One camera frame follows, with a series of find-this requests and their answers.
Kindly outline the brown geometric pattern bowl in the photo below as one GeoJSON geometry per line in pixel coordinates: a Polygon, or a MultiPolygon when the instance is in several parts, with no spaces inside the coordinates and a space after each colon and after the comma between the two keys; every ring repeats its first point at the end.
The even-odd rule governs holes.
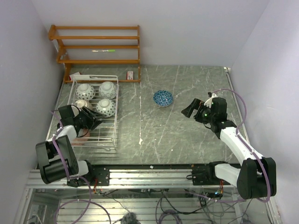
{"type": "Polygon", "coordinates": [[[93,106],[90,102],[83,100],[83,99],[79,99],[77,101],[75,101],[75,106],[78,107],[79,109],[82,109],[83,107],[86,107],[90,110],[93,110],[93,106]]]}

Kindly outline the blue floral pattern bowl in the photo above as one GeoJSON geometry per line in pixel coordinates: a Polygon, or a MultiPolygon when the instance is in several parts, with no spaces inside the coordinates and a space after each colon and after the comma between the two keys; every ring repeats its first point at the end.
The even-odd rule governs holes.
{"type": "Polygon", "coordinates": [[[108,118],[115,115],[116,103],[110,99],[102,99],[96,104],[96,112],[108,118]]]}

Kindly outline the red patterned bowl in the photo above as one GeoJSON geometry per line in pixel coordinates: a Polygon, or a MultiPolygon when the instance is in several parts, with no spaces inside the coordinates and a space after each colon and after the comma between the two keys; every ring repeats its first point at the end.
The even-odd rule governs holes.
{"type": "Polygon", "coordinates": [[[88,141],[88,138],[90,137],[90,131],[88,129],[81,129],[78,133],[78,137],[75,138],[71,144],[73,146],[81,146],[85,144],[85,142],[88,141]]]}

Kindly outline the olive leaf pattern bowl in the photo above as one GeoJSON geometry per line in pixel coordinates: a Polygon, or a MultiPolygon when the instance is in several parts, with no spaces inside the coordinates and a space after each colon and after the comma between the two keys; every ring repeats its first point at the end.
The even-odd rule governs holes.
{"type": "Polygon", "coordinates": [[[96,91],[94,87],[90,84],[80,84],[76,91],[75,91],[75,96],[77,99],[82,99],[89,101],[92,98],[94,98],[96,95],[96,91]]]}

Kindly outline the blue triangle pattern bowl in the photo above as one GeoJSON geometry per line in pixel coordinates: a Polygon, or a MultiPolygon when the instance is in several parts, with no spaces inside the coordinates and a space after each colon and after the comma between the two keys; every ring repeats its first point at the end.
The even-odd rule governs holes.
{"type": "Polygon", "coordinates": [[[173,102],[173,96],[169,91],[159,90],[154,93],[153,100],[160,107],[168,107],[173,102]]]}

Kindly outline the white petal pattern bowl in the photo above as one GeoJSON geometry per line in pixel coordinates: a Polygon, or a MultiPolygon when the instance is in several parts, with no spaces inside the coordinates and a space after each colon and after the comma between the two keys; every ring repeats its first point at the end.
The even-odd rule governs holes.
{"type": "Polygon", "coordinates": [[[114,99],[117,95],[117,86],[110,82],[103,82],[99,86],[99,95],[102,99],[114,99]]]}

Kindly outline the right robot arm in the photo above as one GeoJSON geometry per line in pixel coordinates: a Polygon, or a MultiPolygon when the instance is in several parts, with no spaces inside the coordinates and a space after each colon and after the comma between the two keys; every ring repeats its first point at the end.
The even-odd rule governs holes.
{"type": "Polygon", "coordinates": [[[257,152],[239,134],[236,124],[228,119],[226,99],[212,94],[207,101],[195,98],[183,109],[182,114],[189,118],[196,110],[194,120],[210,129],[224,142],[237,158],[240,168],[226,162],[212,164],[207,171],[207,181],[215,185],[224,180],[235,186],[242,199],[264,198],[266,201],[277,193],[276,163],[271,157],[257,152]]]}

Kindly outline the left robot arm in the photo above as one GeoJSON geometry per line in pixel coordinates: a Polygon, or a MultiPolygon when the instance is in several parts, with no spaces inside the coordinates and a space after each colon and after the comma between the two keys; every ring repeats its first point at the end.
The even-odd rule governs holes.
{"type": "Polygon", "coordinates": [[[91,131],[102,123],[104,116],[87,107],[75,105],[58,108],[60,114],[56,133],[44,142],[36,144],[36,155],[41,179],[45,184],[66,179],[66,184],[79,187],[94,184],[96,174],[87,160],[77,160],[72,142],[82,130],[91,131]]]}

